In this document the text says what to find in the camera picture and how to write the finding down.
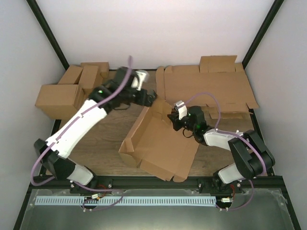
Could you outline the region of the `brown cardboard box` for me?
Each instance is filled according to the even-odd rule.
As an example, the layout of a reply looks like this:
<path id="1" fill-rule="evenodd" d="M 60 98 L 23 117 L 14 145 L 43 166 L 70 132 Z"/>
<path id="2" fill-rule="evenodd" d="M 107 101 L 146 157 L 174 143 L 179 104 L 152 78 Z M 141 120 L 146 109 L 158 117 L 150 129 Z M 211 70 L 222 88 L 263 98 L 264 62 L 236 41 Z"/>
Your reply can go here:
<path id="1" fill-rule="evenodd" d="M 118 152 L 126 165 L 180 183 L 189 175 L 199 144 L 173 129 L 167 117 L 171 110 L 161 98 L 145 107 Z"/>

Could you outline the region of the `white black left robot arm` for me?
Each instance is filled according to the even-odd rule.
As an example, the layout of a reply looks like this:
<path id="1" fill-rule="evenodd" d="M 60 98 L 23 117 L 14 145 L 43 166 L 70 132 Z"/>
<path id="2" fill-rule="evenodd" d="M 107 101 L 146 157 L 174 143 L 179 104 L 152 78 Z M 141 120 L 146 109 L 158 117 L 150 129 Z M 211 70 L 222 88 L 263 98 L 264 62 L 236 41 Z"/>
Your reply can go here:
<path id="1" fill-rule="evenodd" d="M 114 78 L 92 90 L 81 108 L 60 130 L 47 140 L 38 139 L 34 143 L 37 162 L 52 174 L 46 182 L 67 179 L 86 193 L 97 191 L 98 179 L 94 172 L 70 160 L 69 156 L 94 125 L 122 104 L 151 107 L 157 94 L 142 87 L 148 78 L 149 73 L 145 70 L 120 67 Z"/>

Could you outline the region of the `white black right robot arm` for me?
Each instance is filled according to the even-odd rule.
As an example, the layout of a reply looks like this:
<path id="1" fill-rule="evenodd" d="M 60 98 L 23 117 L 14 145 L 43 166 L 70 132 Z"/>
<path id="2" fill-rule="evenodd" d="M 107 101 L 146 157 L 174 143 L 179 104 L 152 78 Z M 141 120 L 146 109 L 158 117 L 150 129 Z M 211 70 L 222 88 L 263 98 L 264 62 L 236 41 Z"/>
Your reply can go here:
<path id="1" fill-rule="evenodd" d="M 234 181 L 266 174 L 275 165 L 274 156 L 254 130 L 229 132 L 209 126 L 199 106 L 188 109 L 182 103 L 176 104 L 167 117 L 175 131 L 188 130 L 197 143 L 231 152 L 234 163 L 213 174 L 213 187 L 218 193 L 226 192 Z"/>

